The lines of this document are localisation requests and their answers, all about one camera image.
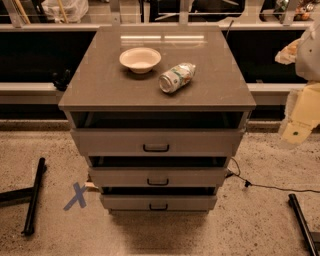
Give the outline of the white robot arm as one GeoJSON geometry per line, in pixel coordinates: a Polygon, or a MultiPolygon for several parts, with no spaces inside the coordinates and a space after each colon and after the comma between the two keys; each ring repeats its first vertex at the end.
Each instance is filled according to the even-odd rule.
{"type": "Polygon", "coordinates": [[[320,21],[315,20],[299,39],[279,51],[275,61],[294,63],[296,74],[307,81],[302,89],[289,93],[279,128],[281,140],[297,146],[320,124],[320,21]]]}

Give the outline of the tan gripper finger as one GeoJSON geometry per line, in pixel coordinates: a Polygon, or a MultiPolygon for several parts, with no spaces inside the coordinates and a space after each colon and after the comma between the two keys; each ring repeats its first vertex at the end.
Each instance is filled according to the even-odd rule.
{"type": "Polygon", "coordinates": [[[300,145],[309,137],[313,128],[311,121],[285,118],[281,122],[278,133],[282,141],[291,145],[300,145]]]}
{"type": "Polygon", "coordinates": [[[300,40],[296,39],[289,43],[287,46],[285,46],[281,51],[279,51],[275,56],[275,61],[284,64],[289,65],[291,63],[294,63],[296,60],[297,55],[297,48],[299,45],[300,40]]]}

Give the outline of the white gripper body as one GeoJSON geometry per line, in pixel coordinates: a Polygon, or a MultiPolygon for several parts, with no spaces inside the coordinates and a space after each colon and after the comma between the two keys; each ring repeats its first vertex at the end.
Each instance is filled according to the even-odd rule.
{"type": "Polygon", "coordinates": [[[290,92],[288,124],[293,131],[312,131],[320,124],[320,83],[309,81],[302,89],[290,92]]]}

